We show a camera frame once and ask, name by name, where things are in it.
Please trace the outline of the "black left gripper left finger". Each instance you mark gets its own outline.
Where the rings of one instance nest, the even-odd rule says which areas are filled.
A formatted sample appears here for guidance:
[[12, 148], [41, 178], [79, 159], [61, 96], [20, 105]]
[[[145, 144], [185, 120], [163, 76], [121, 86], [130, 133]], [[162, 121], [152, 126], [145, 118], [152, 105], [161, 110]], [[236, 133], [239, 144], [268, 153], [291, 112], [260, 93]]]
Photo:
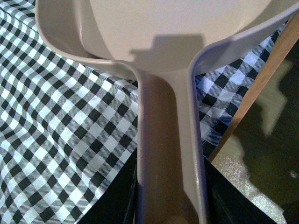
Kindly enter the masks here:
[[132, 224], [137, 188], [137, 151], [135, 150], [80, 224]]

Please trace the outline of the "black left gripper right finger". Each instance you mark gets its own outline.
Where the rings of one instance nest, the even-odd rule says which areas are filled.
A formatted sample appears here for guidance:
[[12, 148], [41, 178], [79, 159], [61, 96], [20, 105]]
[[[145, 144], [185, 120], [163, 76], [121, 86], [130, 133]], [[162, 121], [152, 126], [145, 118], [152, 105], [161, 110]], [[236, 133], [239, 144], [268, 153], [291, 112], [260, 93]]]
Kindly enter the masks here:
[[225, 155], [205, 160], [213, 224], [284, 224], [283, 209], [249, 181], [243, 163]]

